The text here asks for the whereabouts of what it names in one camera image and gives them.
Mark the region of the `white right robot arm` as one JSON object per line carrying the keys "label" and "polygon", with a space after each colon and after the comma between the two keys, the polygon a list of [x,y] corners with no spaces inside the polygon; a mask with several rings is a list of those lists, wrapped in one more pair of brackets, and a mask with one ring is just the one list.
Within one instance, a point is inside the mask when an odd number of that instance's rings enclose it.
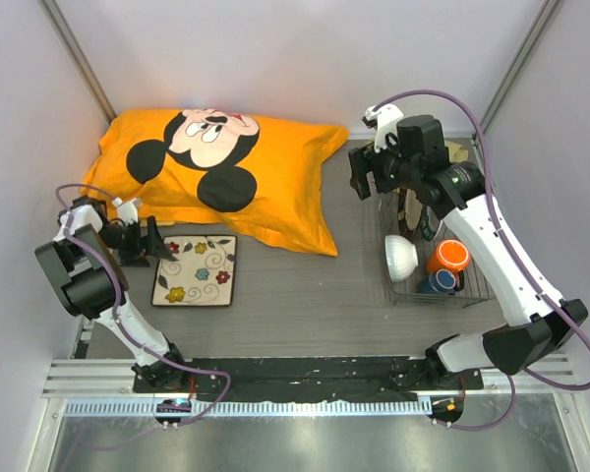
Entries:
{"label": "white right robot arm", "polygon": [[452,163],[441,122],[431,115],[404,117],[394,107],[368,111],[372,143],[349,152],[351,187],[365,200],[398,187],[419,202],[463,243],[494,290],[506,320],[482,334],[454,335],[428,349],[429,384],[445,388],[461,371],[495,367],[515,375],[562,348],[572,324],[588,316],[579,299],[565,300],[530,261],[502,217],[485,179],[470,161]]}

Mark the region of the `black striped-rim round plate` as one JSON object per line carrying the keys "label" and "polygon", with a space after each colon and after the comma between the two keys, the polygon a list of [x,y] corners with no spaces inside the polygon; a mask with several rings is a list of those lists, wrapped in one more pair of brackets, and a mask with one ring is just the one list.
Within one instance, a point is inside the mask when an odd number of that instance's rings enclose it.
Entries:
{"label": "black striped-rim round plate", "polygon": [[412,190],[400,188],[397,194],[399,235],[408,240],[413,240],[418,233],[423,205],[418,200],[416,193]]}

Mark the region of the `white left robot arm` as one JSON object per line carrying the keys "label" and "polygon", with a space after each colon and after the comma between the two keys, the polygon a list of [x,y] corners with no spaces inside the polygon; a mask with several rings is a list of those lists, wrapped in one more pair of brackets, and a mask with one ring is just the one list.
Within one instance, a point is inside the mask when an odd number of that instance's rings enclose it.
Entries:
{"label": "white left robot arm", "polygon": [[139,381],[170,392],[182,390],[190,369],[174,343],[149,324],[129,298],[123,266],[149,266],[152,256],[174,262],[155,218],[142,233],[142,201],[111,201],[116,216],[107,217],[103,200],[73,200],[58,214],[59,231],[35,249],[35,257],[66,311],[105,326],[134,356]]}

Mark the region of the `white green-rim round plate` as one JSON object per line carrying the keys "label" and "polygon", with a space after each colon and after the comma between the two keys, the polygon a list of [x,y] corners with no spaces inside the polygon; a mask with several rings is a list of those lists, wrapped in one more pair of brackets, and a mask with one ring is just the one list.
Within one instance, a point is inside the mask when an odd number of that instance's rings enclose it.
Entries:
{"label": "white green-rim round plate", "polygon": [[433,209],[425,206],[419,221],[419,233],[424,241],[435,240],[443,231],[443,222],[437,217]]}

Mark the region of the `square floral ceramic plate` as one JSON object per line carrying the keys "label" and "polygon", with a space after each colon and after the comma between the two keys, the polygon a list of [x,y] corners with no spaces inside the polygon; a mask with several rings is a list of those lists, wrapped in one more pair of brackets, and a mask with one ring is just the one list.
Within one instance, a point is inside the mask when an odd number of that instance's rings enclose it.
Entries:
{"label": "square floral ceramic plate", "polygon": [[176,235],[164,238],[174,259],[158,263],[151,295],[155,307],[228,307],[237,265],[233,235]]}

